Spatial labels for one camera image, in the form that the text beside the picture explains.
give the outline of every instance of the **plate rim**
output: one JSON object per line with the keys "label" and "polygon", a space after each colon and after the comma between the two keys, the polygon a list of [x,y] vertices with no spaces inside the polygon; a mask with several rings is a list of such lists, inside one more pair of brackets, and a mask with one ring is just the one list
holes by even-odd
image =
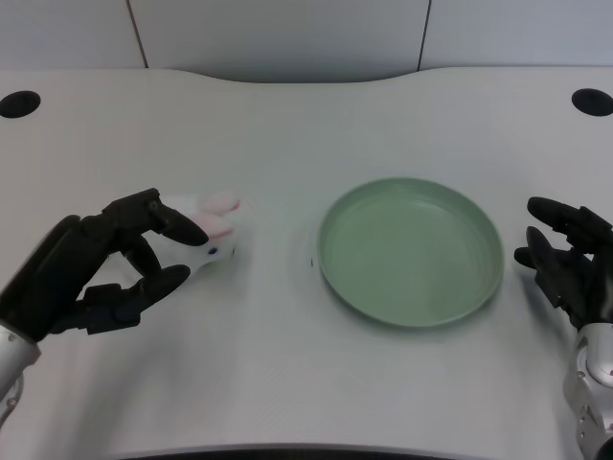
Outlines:
{"label": "plate rim", "polygon": [[[496,245],[496,249],[498,250],[498,254],[500,256],[500,266],[499,266],[497,272],[495,273],[495,281],[493,283],[491,283],[491,286],[488,288],[488,290],[484,294],[483,298],[481,300],[479,300],[478,302],[475,302],[475,307],[473,309],[470,309],[470,310],[467,310],[467,311],[463,311],[460,314],[457,314],[455,316],[451,316],[449,318],[446,318],[444,321],[436,321],[436,322],[430,322],[430,323],[427,323],[427,324],[423,323],[423,324],[418,324],[418,325],[414,325],[414,324],[399,324],[399,323],[395,323],[395,322],[389,321],[389,320],[387,320],[385,318],[378,317],[375,314],[363,311],[362,309],[356,307],[349,300],[347,300],[338,291],[338,289],[336,289],[334,287],[334,285],[332,284],[331,280],[329,279],[329,275],[327,274],[326,269],[324,267],[324,262],[323,262],[324,259],[322,257],[322,232],[324,230],[324,226],[326,225],[326,223],[328,221],[330,212],[343,199],[345,199],[349,195],[352,195],[352,194],[356,193],[360,189],[372,186],[372,185],[377,184],[377,183],[391,182],[391,181],[409,181],[409,182],[413,182],[413,183],[422,183],[422,184],[434,185],[436,187],[439,187],[439,188],[442,188],[442,189],[446,189],[447,191],[462,197],[463,199],[468,201],[470,204],[475,206],[475,208],[477,208],[481,212],[481,214],[483,214],[483,216],[486,218],[487,222],[489,223],[489,225],[491,226],[491,228],[493,229],[493,232],[494,232],[494,236],[495,236],[495,239],[496,239],[496,244],[495,245]],[[357,311],[360,314],[363,314],[363,315],[365,315],[365,316],[367,316],[369,318],[375,319],[376,321],[379,321],[379,322],[384,323],[384,324],[389,325],[389,326],[395,326],[395,327],[403,328],[403,329],[427,329],[427,328],[435,328],[435,327],[438,327],[438,326],[444,326],[444,325],[447,325],[449,323],[453,323],[455,321],[459,321],[462,318],[470,316],[474,312],[480,310],[489,300],[491,300],[491,298],[493,298],[494,294],[496,293],[496,291],[498,290],[498,288],[502,284],[502,279],[504,277],[504,271],[505,271],[505,250],[504,250],[504,244],[502,243],[502,238],[500,236],[500,232],[498,231],[498,228],[494,224],[494,222],[491,219],[491,217],[489,216],[489,214],[486,213],[481,206],[479,206],[477,203],[475,203],[472,199],[470,199],[468,196],[464,195],[463,193],[458,192],[457,190],[454,190],[454,189],[452,189],[450,187],[447,187],[446,185],[440,184],[439,182],[435,182],[433,180],[428,180],[428,179],[421,179],[421,178],[417,178],[417,177],[394,176],[394,177],[384,177],[384,178],[381,178],[381,179],[371,180],[371,181],[365,182],[365,183],[363,183],[361,185],[358,185],[357,187],[354,187],[354,188],[350,189],[349,191],[345,192],[344,194],[342,194],[341,196],[336,198],[334,200],[334,202],[330,205],[330,207],[327,209],[326,213],[324,214],[324,217],[322,218],[322,220],[319,223],[319,228],[317,230],[316,252],[317,252],[317,258],[318,258],[318,262],[319,262],[319,269],[322,272],[322,275],[324,276],[324,280],[325,280],[326,284],[329,286],[330,289],[332,289],[334,291],[334,293],[339,297],[339,299],[341,299],[343,301],[343,303],[349,305],[355,311]]]}

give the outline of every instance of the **white wall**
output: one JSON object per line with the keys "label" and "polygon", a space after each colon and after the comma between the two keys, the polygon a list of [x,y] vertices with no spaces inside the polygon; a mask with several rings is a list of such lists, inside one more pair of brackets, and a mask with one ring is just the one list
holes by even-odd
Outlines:
{"label": "white wall", "polygon": [[[150,67],[243,81],[418,69],[429,0],[130,0]],[[613,0],[432,0],[420,69],[613,65]],[[0,0],[0,70],[144,67],[126,0]]]}
{"label": "white wall", "polygon": [[149,67],[240,81],[415,72],[428,0],[131,0]]}
{"label": "white wall", "polygon": [[432,0],[421,69],[613,65],[613,0]]}
{"label": "white wall", "polygon": [[137,67],[125,0],[0,0],[0,70]]}

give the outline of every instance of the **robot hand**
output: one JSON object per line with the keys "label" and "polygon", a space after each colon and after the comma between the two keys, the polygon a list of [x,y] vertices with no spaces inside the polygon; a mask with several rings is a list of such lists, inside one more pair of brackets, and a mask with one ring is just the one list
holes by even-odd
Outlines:
{"label": "robot hand", "polygon": [[[184,265],[162,268],[143,233],[200,246],[208,240],[194,222],[165,206],[155,189],[113,201],[97,216],[58,223],[0,294],[0,425],[17,404],[22,372],[47,334],[89,334],[137,326],[141,313],[190,276]],[[83,287],[106,258],[121,252],[144,277],[133,287]]]}
{"label": "robot hand", "polygon": [[517,249],[515,259],[536,270],[538,286],[579,331],[564,380],[579,448],[588,460],[613,458],[612,226],[587,208],[547,198],[531,198],[528,211],[566,235],[572,246],[553,249],[541,232],[528,227],[528,247]]}

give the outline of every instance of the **white plush rabbit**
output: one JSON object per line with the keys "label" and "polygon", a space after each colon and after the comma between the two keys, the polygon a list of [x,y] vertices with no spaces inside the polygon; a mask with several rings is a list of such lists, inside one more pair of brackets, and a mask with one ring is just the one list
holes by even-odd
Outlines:
{"label": "white plush rabbit", "polygon": [[162,267],[182,264],[194,273],[205,264],[230,259],[234,255],[237,232],[226,215],[240,205],[236,194],[228,191],[206,199],[196,195],[169,195],[162,196],[162,202],[193,220],[209,237],[206,244],[194,247],[147,232],[145,238]]}

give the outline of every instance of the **white table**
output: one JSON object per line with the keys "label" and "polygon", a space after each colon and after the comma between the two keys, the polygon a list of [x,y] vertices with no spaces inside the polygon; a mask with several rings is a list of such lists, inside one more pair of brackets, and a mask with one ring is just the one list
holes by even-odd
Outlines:
{"label": "white table", "polygon": [[[63,216],[145,188],[234,187],[246,222],[231,264],[195,276],[138,328],[47,337],[0,457],[333,443],[579,458],[561,392],[575,333],[512,251],[534,224],[530,196],[613,218],[613,116],[578,112],[570,98],[582,87],[613,94],[613,69],[446,69],[350,84],[0,73],[0,97],[42,97],[34,114],[0,119],[0,284]],[[501,232],[502,288],[460,324],[366,321],[324,288],[316,258],[311,266],[328,206],[399,175],[466,194]]]}

